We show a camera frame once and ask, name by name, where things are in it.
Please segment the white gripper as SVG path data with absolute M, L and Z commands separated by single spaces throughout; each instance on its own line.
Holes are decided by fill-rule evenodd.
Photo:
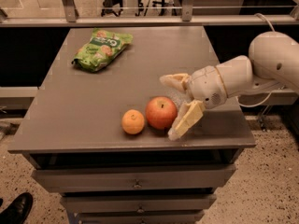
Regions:
M 181 93 L 188 93 L 193 101 L 184 102 L 175 118 L 168 138 L 172 141 L 182 137 L 204 115 L 206 109 L 223 105 L 227 93 L 221 75 L 215 66 L 207 66 L 195 71 L 190 76 L 186 73 L 164 75 L 160 82 Z

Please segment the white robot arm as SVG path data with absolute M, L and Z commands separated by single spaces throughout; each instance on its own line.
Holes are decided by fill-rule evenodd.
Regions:
M 204 115 L 231 97 L 255 95 L 285 86 L 299 93 L 299 43 L 280 32 L 256 36 L 247 56 L 237 56 L 216 66 L 206 66 L 192 74 L 160 77 L 160 82 L 187 94 L 191 100 L 181 105 L 168 137 L 177 140 Z

